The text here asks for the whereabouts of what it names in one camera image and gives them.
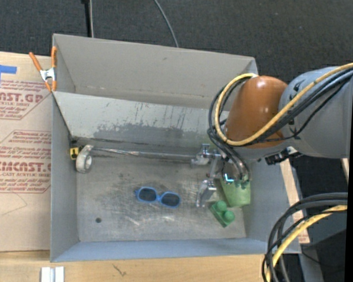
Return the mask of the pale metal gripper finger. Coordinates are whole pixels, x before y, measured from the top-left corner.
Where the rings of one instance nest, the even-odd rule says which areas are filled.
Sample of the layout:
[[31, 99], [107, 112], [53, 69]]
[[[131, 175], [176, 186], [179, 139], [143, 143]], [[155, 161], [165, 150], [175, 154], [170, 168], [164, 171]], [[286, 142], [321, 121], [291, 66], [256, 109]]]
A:
[[191, 159], [190, 167], [207, 165], [213, 157], [213, 153], [210, 152], [210, 144], [204, 143], [201, 145], [199, 152]]
[[197, 191], [196, 207], [205, 207], [206, 202], [212, 197], [216, 190], [217, 188], [213, 180], [203, 180]]

